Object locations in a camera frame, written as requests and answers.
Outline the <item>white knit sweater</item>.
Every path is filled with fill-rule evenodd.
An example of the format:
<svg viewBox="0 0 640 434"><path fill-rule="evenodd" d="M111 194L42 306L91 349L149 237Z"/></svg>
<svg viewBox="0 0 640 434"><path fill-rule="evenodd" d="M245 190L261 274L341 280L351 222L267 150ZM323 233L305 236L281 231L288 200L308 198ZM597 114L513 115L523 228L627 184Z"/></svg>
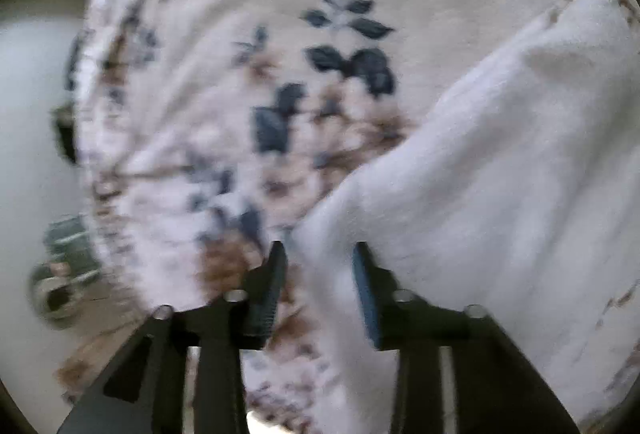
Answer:
<svg viewBox="0 0 640 434"><path fill-rule="evenodd" d="M639 26L564 0L450 87L293 235L330 364L323 433L383 433L395 358L364 337L354 244L436 305L485 306L582 432L639 376Z"/></svg>

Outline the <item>floral fleece blanket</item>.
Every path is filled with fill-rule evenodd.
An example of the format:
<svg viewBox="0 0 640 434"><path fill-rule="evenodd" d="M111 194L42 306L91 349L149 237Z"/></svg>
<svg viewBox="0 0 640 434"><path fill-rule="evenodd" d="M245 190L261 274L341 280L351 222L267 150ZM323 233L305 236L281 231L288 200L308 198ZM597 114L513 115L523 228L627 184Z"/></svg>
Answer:
<svg viewBox="0 0 640 434"><path fill-rule="evenodd" d="M639 25L639 0L622 0ZM96 257L127 310L190 310L274 240L290 272L248 406L293 433L330 364L293 235L349 175L564 0L89 0L75 145Z"/></svg>

